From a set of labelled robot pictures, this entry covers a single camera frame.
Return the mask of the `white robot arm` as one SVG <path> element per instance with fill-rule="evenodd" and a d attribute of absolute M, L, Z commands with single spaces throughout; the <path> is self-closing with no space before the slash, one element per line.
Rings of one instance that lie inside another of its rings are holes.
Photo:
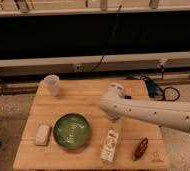
<path fill-rule="evenodd" d="M 120 117 L 190 133 L 190 102 L 126 99 L 122 84 L 111 83 L 100 98 L 99 106 L 112 121 Z"/>

